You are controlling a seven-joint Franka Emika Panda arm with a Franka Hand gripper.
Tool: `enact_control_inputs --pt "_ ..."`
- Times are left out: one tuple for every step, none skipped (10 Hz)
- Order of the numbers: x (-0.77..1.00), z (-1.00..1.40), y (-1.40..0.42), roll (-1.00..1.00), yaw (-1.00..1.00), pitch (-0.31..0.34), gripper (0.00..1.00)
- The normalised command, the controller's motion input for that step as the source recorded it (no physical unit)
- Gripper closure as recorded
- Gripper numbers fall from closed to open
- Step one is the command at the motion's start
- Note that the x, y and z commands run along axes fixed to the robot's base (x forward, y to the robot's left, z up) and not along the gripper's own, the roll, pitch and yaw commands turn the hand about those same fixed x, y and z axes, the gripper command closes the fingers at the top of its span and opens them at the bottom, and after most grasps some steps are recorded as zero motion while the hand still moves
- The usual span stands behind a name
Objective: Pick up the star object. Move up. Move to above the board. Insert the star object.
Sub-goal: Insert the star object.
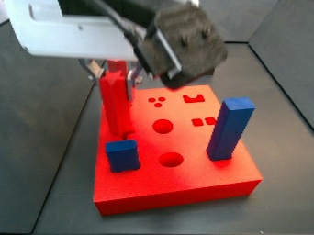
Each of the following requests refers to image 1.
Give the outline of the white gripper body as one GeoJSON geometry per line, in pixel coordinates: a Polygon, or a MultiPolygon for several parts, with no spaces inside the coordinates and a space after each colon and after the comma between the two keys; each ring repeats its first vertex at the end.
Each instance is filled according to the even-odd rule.
{"type": "Polygon", "coordinates": [[[2,4],[17,41],[31,55],[136,60],[108,18],[66,16],[57,0],[2,0],[2,4]]]}

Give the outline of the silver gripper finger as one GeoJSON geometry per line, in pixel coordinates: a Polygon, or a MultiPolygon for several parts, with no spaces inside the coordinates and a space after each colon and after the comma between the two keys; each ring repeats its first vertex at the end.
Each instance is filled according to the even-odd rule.
{"type": "Polygon", "coordinates": [[[88,73],[88,79],[93,83],[97,83],[104,73],[104,69],[98,66],[97,62],[93,59],[78,59],[78,63],[88,73]]]}
{"type": "Polygon", "coordinates": [[[132,101],[134,98],[134,88],[141,84],[141,65],[138,62],[130,63],[130,69],[126,72],[126,100],[132,101]]]}

